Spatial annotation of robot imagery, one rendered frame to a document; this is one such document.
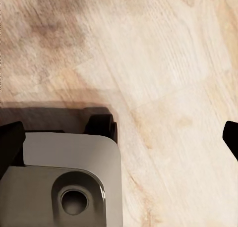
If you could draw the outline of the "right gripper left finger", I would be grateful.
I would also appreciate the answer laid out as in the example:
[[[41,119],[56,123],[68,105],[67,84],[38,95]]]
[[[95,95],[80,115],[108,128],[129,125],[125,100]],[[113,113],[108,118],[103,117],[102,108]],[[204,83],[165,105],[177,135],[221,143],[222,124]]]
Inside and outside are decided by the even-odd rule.
[[[0,180],[26,140],[21,121],[0,126]]]

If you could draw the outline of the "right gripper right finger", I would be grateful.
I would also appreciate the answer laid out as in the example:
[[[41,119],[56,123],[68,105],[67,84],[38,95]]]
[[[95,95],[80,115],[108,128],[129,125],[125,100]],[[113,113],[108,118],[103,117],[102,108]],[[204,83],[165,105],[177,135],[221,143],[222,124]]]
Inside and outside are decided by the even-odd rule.
[[[238,160],[238,123],[230,120],[227,121],[222,138]]]

